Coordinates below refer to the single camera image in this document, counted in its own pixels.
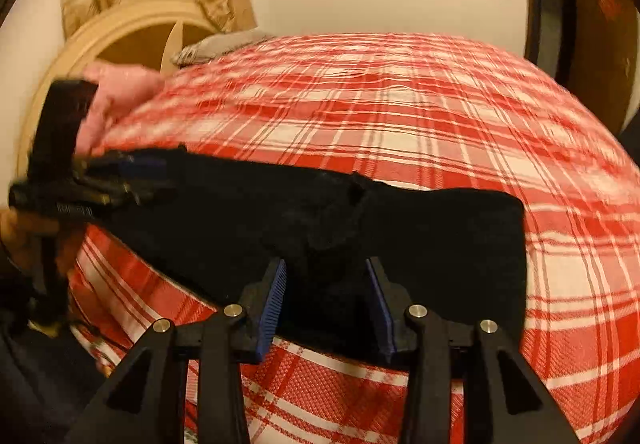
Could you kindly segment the person's left hand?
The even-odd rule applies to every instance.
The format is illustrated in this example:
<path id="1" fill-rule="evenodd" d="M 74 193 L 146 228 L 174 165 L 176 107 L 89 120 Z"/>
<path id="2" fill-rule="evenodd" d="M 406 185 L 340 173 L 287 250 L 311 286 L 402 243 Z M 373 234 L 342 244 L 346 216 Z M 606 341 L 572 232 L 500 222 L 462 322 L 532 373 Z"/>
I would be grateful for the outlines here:
<path id="1" fill-rule="evenodd" d="M 35 213 L 1 210 L 1 244 L 3 253 L 23 274 L 34 276 L 42 268 L 41 242 L 52 237 L 56 242 L 55 264 L 60 276 L 75 266 L 77 254 L 86 234 L 84 224 L 60 224 Z"/>

